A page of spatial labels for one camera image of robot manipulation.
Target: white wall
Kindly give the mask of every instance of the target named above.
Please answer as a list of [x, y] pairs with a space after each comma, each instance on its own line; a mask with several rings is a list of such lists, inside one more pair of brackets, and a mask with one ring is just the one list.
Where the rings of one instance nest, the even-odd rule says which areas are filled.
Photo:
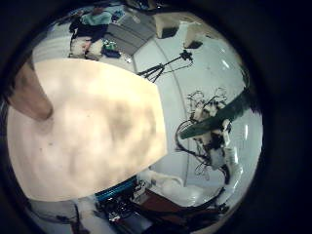
[[[186, 29], [187, 23], [182, 23], [175, 37], [154, 38], [144, 45], [134, 55], [137, 71], [177, 57], [183, 50]], [[208, 187], [213, 192], [223, 184], [223, 175], [220, 172], [210, 171], [210, 180], [206, 180], [204, 176], [194, 174], [198, 161], [192, 156], [175, 152], [176, 127], [187, 119], [185, 114], [187, 95], [201, 90], [206, 98], [211, 98], [215, 89], [221, 87], [227, 91], [227, 102], [230, 102], [243, 91], [243, 76], [233, 49], [229, 48], [224, 41], [207, 37], [199, 49], [188, 51], [193, 54], [194, 59], [191, 67], [165, 74], [156, 81], [164, 109], [169, 153], [155, 165], [154, 169], [164, 174], [181, 176], [186, 184]], [[172, 63], [169, 70], [186, 64], [188, 61], [181, 59]], [[249, 128], [247, 138], [245, 138], [246, 125]], [[247, 111], [243, 117], [232, 124], [230, 138], [230, 146], [238, 149], [239, 162], [244, 165], [244, 173], [238, 185], [239, 192], [235, 195], [239, 198], [245, 193], [254, 176], [262, 141], [260, 116]]]

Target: wire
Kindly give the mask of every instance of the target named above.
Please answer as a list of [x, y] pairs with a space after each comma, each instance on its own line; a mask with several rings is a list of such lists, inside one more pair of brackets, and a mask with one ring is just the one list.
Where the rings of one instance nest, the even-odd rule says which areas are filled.
[[190, 63], [188, 63], [187, 65], [185, 65], [185, 66], [181, 66], [181, 67], [179, 67], [179, 68], [176, 68], [176, 69], [174, 69], [174, 70], [170, 70], [170, 71], [166, 71], [166, 72], [163, 72], [163, 74], [167, 74], [167, 73], [171, 73], [171, 72], [174, 72], [174, 71], [177, 71], [177, 70], [181, 70], [181, 69], [183, 69], [183, 68], [186, 68], [186, 67], [189, 67], [189, 66], [191, 66], [191, 65], [193, 65], [193, 61], [191, 61]]
[[177, 130], [176, 130], [176, 132], [175, 132], [175, 145], [176, 145], [176, 150], [178, 150], [178, 151], [184, 151], [184, 152], [186, 152], [186, 153], [188, 153], [188, 154], [191, 154], [191, 155], [195, 156], [200, 162], [203, 162], [204, 164], [209, 165], [208, 157], [207, 157], [206, 154], [200, 154], [200, 153], [196, 153], [196, 152], [194, 152], [194, 151], [192, 151], [192, 150], [186, 149], [186, 148], [179, 142], [179, 140], [178, 140], [178, 133], [179, 133], [180, 131], [182, 131], [183, 129], [185, 129], [185, 128], [187, 128], [187, 127], [189, 127], [189, 126], [192, 125], [192, 123], [189, 124], [188, 122], [190, 122], [190, 120], [186, 120], [186, 121], [182, 122], [182, 123], [177, 127]]
[[149, 78], [148, 80], [151, 81], [152, 83], [155, 83], [156, 80], [157, 80], [160, 76], [162, 76], [162, 75], [164, 75], [164, 74], [167, 74], [167, 73], [171, 73], [171, 72], [180, 70], [180, 69], [183, 69], [183, 68], [186, 68], [186, 67], [189, 67], [189, 66], [193, 65], [193, 63], [194, 63], [194, 62], [193, 62], [193, 60], [192, 60], [189, 64], [187, 64], [187, 65], [185, 65], [185, 66], [181, 66], [181, 67], [179, 67], [179, 68], [176, 68], [176, 69], [170, 70], [170, 71], [160, 72], [160, 73], [158, 73], [156, 76], [153, 76], [153, 77]]

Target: cable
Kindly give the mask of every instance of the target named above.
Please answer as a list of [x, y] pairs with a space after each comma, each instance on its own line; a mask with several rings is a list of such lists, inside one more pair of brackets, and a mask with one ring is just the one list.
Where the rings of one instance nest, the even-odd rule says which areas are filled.
[[167, 73], [171, 73], [171, 72], [180, 70], [180, 69], [183, 69], [183, 68], [186, 68], [186, 67], [189, 67], [189, 66], [193, 65], [193, 63], [194, 63], [194, 62], [193, 62], [193, 60], [192, 60], [189, 64], [187, 64], [187, 65], [185, 65], [185, 66], [181, 66], [181, 67], [179, 67], [179, 68], [176, 68], [176, 69], [170, 70], [170, 71], [166, 71], [166, 72], [160, 72], [160, 73], [158, 73], [156, 76], [153, 76], [153, 77], [149, 78], [148, 80], [151, 81], [152, 83], [155, 83], [156, 80], [157, 80], [160, 76], [162, 76], [162, 75], [164, 75], [164, 74], [167, 74]]

